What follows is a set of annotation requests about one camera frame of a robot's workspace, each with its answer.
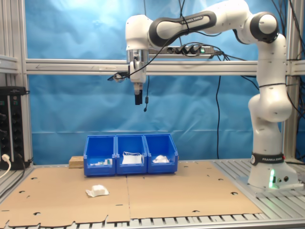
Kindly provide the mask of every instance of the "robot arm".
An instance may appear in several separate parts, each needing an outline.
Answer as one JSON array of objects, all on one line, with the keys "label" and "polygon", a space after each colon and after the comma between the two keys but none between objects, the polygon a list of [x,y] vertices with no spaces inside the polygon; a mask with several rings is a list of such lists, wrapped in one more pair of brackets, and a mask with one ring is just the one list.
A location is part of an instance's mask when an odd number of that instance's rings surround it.
[{"label": "robot arm", "polygon": [[298,187],[296,172],[284,162],[277,125],[290,116],[292,106],[285,85],[286,40],[279,34],[273,14],[251,14],[244,0],[228,0],[185,18],[152,21],[145,15],[130,17],[126,22],[126,50],[136,104],[142,103],[149,49],[160,50],[193,31],[227,30],[233,30],[241,43],[255,43],[259,51],[256,79],[260,94],[249,102],[254,133],[249,183],[264,190]]},{"label": "robot arm", "polygon": [[159,50],[193,31],[212,34],[227,30],[233,30],[238,41],[244,44],[271,43],[279,33],[274,15],[268,12],[252,15],[244,0],[223,1],[185,18],[152,21],[145,15],[130,17],[126,22],[126,50],[136,104],[142,104],[146,68],[133,72],[146,65],[149,49]]}]

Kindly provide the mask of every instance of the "blue plastic bin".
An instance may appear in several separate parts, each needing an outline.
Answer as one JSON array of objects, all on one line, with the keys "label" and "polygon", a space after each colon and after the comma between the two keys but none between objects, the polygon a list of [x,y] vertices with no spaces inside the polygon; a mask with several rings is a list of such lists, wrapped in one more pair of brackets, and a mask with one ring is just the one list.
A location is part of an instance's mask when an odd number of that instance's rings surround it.
[{"label": "blue plastic bin", "polygon": [[[123,165],[123,152],[142,154],[141,164]],[[143,135],[117,135],[116,136],[116,173],[117,174],[143,174],[147,173],[147,153]]]},{"label": "blue plastic bin", "polygon": [[[178,170],[178,152],[170,134],[144,135],[147,147],[148,173],[174,173]],[[166,156],[169,163],[154,163],[159,156]]]},{"label": "blue plastic bin", "polygon": [[[105,159],[112,159],[112,165],[91,166]],[[84,151],[84,174],[86,176],[115,175],[115,136],[88,136]]]}]

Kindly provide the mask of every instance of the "power plug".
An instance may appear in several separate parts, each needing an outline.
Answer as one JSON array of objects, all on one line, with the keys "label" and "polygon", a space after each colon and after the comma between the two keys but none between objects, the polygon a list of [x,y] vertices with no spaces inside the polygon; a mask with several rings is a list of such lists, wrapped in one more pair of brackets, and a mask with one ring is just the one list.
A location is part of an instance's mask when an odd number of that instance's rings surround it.
[{"label": "power plug", "polygon": [[10,164],[10,156],[7,154],[2,155],[2,160]]}]

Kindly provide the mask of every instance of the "metal table surface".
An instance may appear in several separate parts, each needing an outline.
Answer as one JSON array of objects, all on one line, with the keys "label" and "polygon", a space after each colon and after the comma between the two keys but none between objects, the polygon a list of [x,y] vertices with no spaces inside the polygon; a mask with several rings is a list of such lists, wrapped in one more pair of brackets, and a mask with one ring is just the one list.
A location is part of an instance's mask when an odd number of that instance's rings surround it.
[{"label": "metal table surface", "polygon": [[[258,198],[254,197],[244,186],[236,181],[238,177],[247,177],[250,174],[251,164],[249,159],[229,159],[229,160],[208,160],[215,167],[221,170],[253,203],[255,203],[263,213],[243,214],[243,215],[219,215],[202,217],[176,217],[160,219],[132,219],[124,223],[87,223],[75,224],[58,229],[99,229],[99,228],[304,228],[305,229],[305,191],[282,191],[262,194]],[[22,182],[35,168],[39,167],[64,167],[57,166],[34,166],[26,170]],[[300,175],[305,175],[305,166],[290,165]],[[0,194],[7,186],[12,184],[22,171],[11,171],[6,178],[0,181]],[[10,193],[0,199],[1,202]],[[49,229],[35,227],[18,227],[16,229]]]}]

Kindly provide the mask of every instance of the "white object in bin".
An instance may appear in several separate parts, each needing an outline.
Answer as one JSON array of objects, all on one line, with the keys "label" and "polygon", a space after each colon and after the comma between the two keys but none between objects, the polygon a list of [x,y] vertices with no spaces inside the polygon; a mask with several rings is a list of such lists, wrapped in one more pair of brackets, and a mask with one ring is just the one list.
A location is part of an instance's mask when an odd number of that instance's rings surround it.
[{"label": "white object in bin", "polygon": [[142,155],[140,153],[129,153],[123,152],[123,162],[122,165],[128,164],[141,164],[142,163]]},{"label": "white object in bin", "polygon": [[92,190],[86,190],[86,193],[90,197],[109,195],[108,190],[103,185],[93,185]]},{"label": "white object in bin", "polygon": [[166,156],[159,155],[156,159],[152,160],[154,163],[170,163]]},{"label": "white object in bin", "polygon": [[105,162],[99,161],[98,163],[90,164],[90,166],[103,166],[103,165],[112,165],[112,159],[105,159]]}]

